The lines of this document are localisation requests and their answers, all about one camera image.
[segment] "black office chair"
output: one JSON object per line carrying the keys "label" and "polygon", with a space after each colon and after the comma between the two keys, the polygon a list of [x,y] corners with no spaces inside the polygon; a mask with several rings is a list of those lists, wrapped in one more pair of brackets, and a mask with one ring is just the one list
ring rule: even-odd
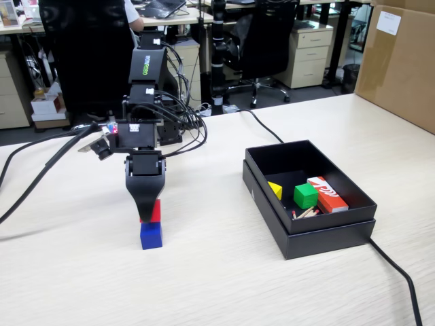
{"label": "black office chair", "polygon": [[134,47],[124,0],[39,0],[39,11],[67,110],[121,112]]}
{"label": "black office chair", "polygon": [[251,18],[245,40],[232,33],[225,33],[229,36],[233,49],[232,53],[228,51],[224,56],[225,64],[235,71],[241,71],[242,80],[254,80],[250,84],[229,87],[228,90],[252,87],[251,108],[256,107],[257,90],[260,87],[280,90],[285,95],[284,102],[290,102],[290,96],[284,89],[261,84],[259,78],[287,69],[290,33],[299,2],[300,0],[256,0],[253,14],[242,20],[247,24]]}

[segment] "stacked blocks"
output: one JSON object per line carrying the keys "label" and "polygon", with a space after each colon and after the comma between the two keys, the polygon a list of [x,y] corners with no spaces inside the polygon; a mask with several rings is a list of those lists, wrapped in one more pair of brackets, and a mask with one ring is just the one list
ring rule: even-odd
{"label": "stacked blocks", "polygon": [[309,209],[317,205],[319,192],[309,183],[297,185],[294,188],[293,200],[302,209]]}
{"label": "stacked blocks", "polygon": [[151,221],[149,223],[142,223],[141,221],[141,242],[143,250],[163,247],[160,199],[156,200]]}

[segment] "laptop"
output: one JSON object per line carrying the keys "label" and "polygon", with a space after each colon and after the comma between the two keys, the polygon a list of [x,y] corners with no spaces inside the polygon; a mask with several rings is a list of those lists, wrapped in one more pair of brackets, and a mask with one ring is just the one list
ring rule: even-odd
{"label": "laptop", "polygon": [[144,17],[168,18],[186,4],[186,0],[152,0],[143,9],[137,11]]}

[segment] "paper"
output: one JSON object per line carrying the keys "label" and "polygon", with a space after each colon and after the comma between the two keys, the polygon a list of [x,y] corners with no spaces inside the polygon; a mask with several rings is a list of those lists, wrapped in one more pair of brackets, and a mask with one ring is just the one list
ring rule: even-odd
{"label": "paper", "polygon": [[378,26],[376,26],[376,28],[380,31],[396,36],[401,19],[402,17],[390,14],[389,12],[381,12]]}

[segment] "green cube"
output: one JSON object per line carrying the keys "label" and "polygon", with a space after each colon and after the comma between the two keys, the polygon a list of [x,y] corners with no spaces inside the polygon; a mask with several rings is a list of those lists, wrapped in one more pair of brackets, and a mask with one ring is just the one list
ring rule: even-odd
{"label": "green cube", "polygon": [[309,183],[297,185],[294,188],[293,200],[302,209],[309,209],[317,205],[319,192]]}

